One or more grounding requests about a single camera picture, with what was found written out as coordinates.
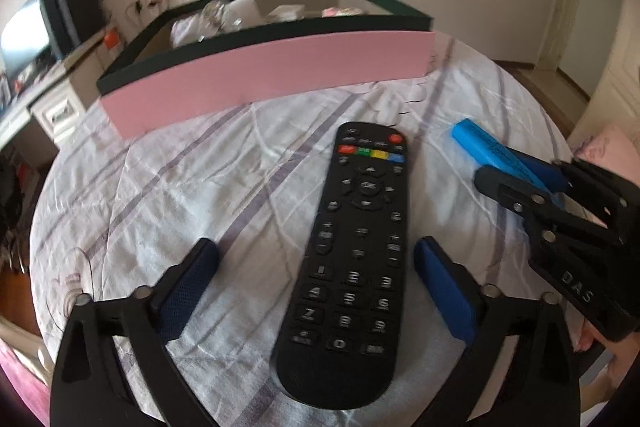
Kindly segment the blue highlighter marker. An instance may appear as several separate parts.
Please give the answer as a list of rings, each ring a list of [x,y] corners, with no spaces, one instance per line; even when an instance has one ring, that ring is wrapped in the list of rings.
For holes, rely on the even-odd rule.
[[[536,176],[504,145],[471,119],[463,119],[451,129],[451,136],[481,166],[491,166],[536,183]]]

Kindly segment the black remote control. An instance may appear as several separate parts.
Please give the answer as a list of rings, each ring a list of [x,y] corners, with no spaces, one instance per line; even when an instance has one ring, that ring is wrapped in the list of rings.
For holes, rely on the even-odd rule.
[[[338,127],[326,182],[271,352],[273,381],[323,410],[377,400],[395,373],[406,285],[408,142]]]

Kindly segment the pink white brick toy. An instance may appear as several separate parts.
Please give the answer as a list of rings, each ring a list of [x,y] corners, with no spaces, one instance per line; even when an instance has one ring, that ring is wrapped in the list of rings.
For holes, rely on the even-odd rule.
[[[359,8],[338,8],[337,6],[332,6],[332,8],[324,9],[321,12],[322,17],[359,16],[364,14],[366,12]]]

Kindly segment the clear glass knob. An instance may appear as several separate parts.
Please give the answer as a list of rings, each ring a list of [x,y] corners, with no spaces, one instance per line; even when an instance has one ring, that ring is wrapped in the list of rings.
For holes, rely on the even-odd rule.
[[[200,14],[200,35],[208,39],[220,34],[230,34],[242,28],[242,18],[235,13],[227,0],[208,2]]]

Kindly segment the pink bedding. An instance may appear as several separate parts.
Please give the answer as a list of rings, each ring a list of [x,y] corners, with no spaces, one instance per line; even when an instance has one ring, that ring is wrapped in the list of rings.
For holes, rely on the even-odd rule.
[[[617,124],[608,124],[594,138],[578,147],[575,156],[638,185],[639,124],[628,130]]]

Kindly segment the striped white tablecloth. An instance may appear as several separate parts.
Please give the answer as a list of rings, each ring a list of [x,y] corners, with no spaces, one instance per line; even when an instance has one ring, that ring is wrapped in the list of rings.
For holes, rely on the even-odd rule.
[[[409,235],[435,237],[480,283],[537,298],[521,222],[477,193],[475,162],[451,139],[472,119],[543,160],[570,147],[510,75],[446,35],[419,79],[302,93],[122,139],[92,106],[53,161],[30,229],[32,301],[58,351],[75,298],[125,297],[153,284],[201,237],[224,257],[195,317],[169,350],[224,426],[408,426],[463,350],[426,289],[407,280],[394,380],[356,411],[318,411],[277,391],[269,357],[309,239],[334,135],[350,120],[387,124],[409,141]]]

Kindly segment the white interior door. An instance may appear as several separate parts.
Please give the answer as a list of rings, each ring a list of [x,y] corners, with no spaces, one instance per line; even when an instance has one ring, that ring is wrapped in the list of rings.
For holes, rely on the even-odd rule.
[[[553,0],[536,69],[557,70],[572,34],[580,0]]]

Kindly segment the white desk with drawers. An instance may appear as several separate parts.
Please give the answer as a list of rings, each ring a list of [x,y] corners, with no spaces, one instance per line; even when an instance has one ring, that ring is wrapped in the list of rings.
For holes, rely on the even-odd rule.
[[[113,24],[104,27],[17,97],[1,117],[3,147],[33,122],[56,147],[75,132],[81,117],[100,96],[98,79],[122,52],[122,44],[117,53],[104,46],[105,31],[112,27],[118,30]]]

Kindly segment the pink and green tray box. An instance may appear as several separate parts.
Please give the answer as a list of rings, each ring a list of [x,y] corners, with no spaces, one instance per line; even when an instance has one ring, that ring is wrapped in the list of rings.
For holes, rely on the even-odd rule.
[[[305,17],[265,20],[174,49],[172,24],[200,14],[208,2],[160,14],[96,83],[102,108],[123,138],[270,98],[419,78],[430,68],[433,20],[399,0],[257,0],[262,16],[281,4],[303,4]],[[332,6],[366,14],[322,17]]]

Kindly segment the black computer monitor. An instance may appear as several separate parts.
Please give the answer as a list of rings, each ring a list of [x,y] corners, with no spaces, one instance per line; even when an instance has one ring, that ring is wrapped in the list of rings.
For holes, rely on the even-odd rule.
[[[15,79],[49,44],[41,0],[27,0],[1,31],[1,56],[6,77]]]

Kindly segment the orange cap bottle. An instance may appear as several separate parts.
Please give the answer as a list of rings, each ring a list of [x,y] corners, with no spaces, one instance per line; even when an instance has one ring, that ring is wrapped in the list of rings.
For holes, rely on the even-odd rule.
[[[105,31],[103,43],[110,52],[118,52],[119,47],[122,44],[122,40],[120,40],[119,32],[115,27],[112,27],[109,30]]]

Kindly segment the black computer tower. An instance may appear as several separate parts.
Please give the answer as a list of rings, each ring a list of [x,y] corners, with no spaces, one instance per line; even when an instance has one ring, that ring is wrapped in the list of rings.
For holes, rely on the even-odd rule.
[[[50,47],[63,60],[106,25],[100,0],[40,0]]]

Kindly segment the white wall power outlet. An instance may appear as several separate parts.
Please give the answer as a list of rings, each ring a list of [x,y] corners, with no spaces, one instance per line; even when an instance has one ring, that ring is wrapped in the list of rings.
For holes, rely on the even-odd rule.
[[[134,2],[131,3],[131,6],[137,14],[141,14],[143,11],[149,10],[160,14],[168,10],[170,4],[171,0],[134,0]]]

